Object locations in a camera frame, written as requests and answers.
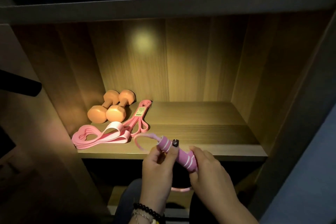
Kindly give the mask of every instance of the black beaded bracelet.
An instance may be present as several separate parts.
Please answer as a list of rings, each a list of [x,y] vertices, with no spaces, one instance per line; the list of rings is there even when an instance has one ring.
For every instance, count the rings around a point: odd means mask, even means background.
[[[157,212],[153,211],[152,209],[150,209],[148,206],[145,206],[141,203],[134,203],[133,204],[134,209],[141,209],[143,211],[145,211],[146,213],[149,213],[150,215],[153,216],[153,218],[158,221],[159,223],[164,223],[163,220],[163,216],[161,216],[160,214],[158,214]]]

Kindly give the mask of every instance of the hand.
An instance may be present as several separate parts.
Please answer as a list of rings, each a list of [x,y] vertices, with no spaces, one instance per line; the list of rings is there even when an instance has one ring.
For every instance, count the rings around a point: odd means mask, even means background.
[[[163,215],[173,182],[173,166],[179,147],[171,146],[168,154],[157,146],[142,162],[142,188],[140,203]]]
[[[196,195],[220,223],[258,223],[239,202],[229,174],[208,151],[191,146],[198,171],[191,173],[190,183]]]

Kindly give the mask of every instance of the person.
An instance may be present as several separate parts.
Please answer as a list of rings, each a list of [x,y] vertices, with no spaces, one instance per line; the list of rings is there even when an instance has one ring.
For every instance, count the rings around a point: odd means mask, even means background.
[[[115,212],[114,224],[157,223],[155,220],[153,222],[153,217],[148,211],[141,208],[134,210],[134,202],[163,215],[172,186],[173,166],[179,153],[178,140],[174,140],[172,145],[175,147],[170,147],[166,156],[156,146],[143,160],[142,180],[133,181],[122,195]],[[221,163],[206,150],[195,146],[191,146],[190,150],[198,163],[198,171],[189,175],[194,190],[190,206],[190,224],[258,224],[238,200],[231,178]],[[194,205],[196,210],[191,218]]]

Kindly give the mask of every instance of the bracelet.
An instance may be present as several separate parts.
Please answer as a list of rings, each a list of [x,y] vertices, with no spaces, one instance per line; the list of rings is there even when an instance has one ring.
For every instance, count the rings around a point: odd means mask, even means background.
[[[156,220],[156,221],[158,221],[158,222],[161,222],[161,223],[164,223],[162,220],[163,220],[163,217],[160,215],[160,214],[158,214],[157,212],[155,212],[155,211],[153,211],[152,209],[150,209],[148,206],[145,206],[145,205],[143,205],[143,204],[141,204],[141,203],[134,203],[133,204],[133,206],[134,206],[134,209],[141,209],[141,210],[143,210],[144,212],[146,212],[146,213],[149,213],[150,215],[152,215],[153,216],[153,218]]]
[[[140,215],[140,216],[144,217],[146,220],[148,220],[149,224],[159,224],[159,222],[156,221],[155,219],[153,219],[153,217],[151,215],[149,215],[149,213],[143,214],[143,213],[141,213],[137,210],[133,210],[132,216],[135,216],[135,220],[136,220],[137,223],[139,223],[138,219],[137,219],[137,215]]]

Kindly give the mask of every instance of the jump rope handle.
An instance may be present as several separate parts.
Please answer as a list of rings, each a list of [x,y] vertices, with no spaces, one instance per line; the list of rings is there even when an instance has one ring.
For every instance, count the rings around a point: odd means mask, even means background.
[[[172,141],[170,141],[167,137],[163,136],[160,142],[158,143],[159,148],[167,153],[172,146]],[[197,171],[197,162],[195,155],[192,151],[186,153],[183,150],[179,150],[179,154],[177,156],[176,162],[178,162],[181,166],[186,168],[189,172]]]

